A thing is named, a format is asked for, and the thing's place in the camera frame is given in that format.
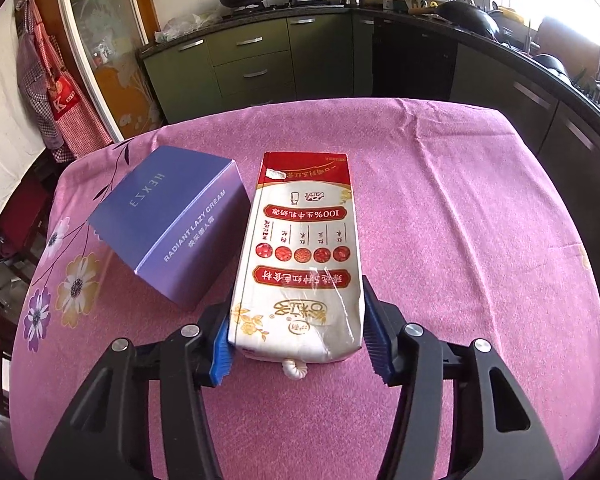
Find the table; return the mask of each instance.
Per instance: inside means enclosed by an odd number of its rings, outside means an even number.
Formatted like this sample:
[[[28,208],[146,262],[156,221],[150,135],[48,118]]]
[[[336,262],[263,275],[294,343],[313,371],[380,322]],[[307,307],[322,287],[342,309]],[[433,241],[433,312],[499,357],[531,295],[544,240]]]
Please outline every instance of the table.
[[[234,158],[251,196],[264,151],[348,153],[363,273],[378,297],[442,340],[493,342],[567,476],[592,451],[600,432],[600,300],[580,237],[531,152],[494,110],[342,99],[174,124],[64,172],[50,218],[59,242],[27,295],[26,306],[44,319],[29,338],[23,310],[11,368],[13,441],[26,476],[111,341],[159,340],[200,312],[178,309],[134,276],[85,223],[110,185],[164,144]],[[222,299],[236,265],[203,304]],[[82,286],[73,297],[76,278]],[[154,474],[165,478],[157,388],[150,395]],[[204,396],[228,480],[366,480],[381,463],[398,389],[373,374],[363,349],[311,366],[299,382],[279,364],[238,356],[222,386]],[[448,388],[437,478],[446,472],[451,407]]]

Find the white flower print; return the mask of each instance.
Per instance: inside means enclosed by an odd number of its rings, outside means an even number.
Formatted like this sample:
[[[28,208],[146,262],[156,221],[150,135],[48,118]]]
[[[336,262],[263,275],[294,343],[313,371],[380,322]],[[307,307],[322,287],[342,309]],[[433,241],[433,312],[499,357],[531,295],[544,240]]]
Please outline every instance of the white flower print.
[[[124,126],[127,126],[130,123],[131,114],[124,114],[122,117],[120,117],[120,120],[118,121],[118,125],[120,126],[120,128],[123,128]]]
[[[62,239],[69,230],[69,217],[63,218],[58,222],[56,228],[53,230],[49,239],[46,241],[45,251],[40,256],[40,263],[42,264],[48,258],[53,258],[58,249],[62,246]]]

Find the silver screw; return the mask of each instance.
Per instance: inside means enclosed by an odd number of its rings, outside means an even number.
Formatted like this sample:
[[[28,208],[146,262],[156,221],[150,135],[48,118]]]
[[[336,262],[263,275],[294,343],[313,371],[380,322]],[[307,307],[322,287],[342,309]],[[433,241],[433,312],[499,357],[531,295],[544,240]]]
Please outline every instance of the silver screw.
[[[475,340],[475,349],[480,352],[490,352],[491,351],[491,343],[489,343],[486,339],[476,339]]]
[[[404,331],[414,337],[420,337],[422,334],[424,334],[424,330],[417,323],[409,323],[404,327]]]
[[[111,343],[111,349],[114,352],[123,352],[127,348],[129,348],[129,341],[123,337],[116,339],[113,343]]]
[[[197,325],[185,325],[180,329],[180,333],[184,337],[195,337],[200,333],[200,328]]]

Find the gas stove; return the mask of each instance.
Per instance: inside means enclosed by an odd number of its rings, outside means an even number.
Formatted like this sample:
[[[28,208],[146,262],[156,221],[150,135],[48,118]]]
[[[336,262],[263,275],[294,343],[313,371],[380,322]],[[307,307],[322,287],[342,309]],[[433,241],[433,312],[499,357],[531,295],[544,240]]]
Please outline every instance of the gas stove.
[[[329,0],[289,0],[286,4],[266,6],[263,3],[248,7],[239,7],[232,9],[230,14],[223,16],[224,20],[232,18],[240,18],[241,16],[250,16],[251,14],[259,14],[261,12],[272,12],[274,10],[295,9],[296,7],[342,7],[337,4],[332,4]]]

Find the purple flower print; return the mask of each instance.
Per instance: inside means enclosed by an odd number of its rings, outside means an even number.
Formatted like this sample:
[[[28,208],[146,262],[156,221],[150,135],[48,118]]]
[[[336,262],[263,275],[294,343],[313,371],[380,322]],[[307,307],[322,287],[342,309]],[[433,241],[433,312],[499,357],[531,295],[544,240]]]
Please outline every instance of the purple flower print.
[[[29,300],[29,311],[24,317],[23,335],[31,352],[37,352],[40,340],[46,337],[46,327],[51,320],[50,303],[51,294],[46,287],[42,289],[42,292],[37,289]]]

